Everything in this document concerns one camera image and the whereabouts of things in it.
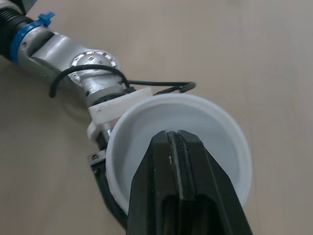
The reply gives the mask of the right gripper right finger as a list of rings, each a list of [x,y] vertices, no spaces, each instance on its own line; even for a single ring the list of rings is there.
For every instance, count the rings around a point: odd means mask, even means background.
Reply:
[[[176,150],[178,234],[252,234],[229,176],[201,140],[196,135],[179,131]]]

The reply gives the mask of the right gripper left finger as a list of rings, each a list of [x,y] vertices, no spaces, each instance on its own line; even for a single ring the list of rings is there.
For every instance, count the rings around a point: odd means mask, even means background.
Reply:
[[[179,190],[174,160],[181,147],[179,132],[152,137],[132,179],[128,235],[176,235]]]

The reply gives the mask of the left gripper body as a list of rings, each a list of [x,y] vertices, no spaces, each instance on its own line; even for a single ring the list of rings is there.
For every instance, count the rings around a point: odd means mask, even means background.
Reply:
[[[95,139],[99,151],[89,155],[87,160],[107,209],[116,220],[127,220],[126,213],[113,198],[106,178],[106,149],[108,140],[109,137],[105,137],[100,132]]]

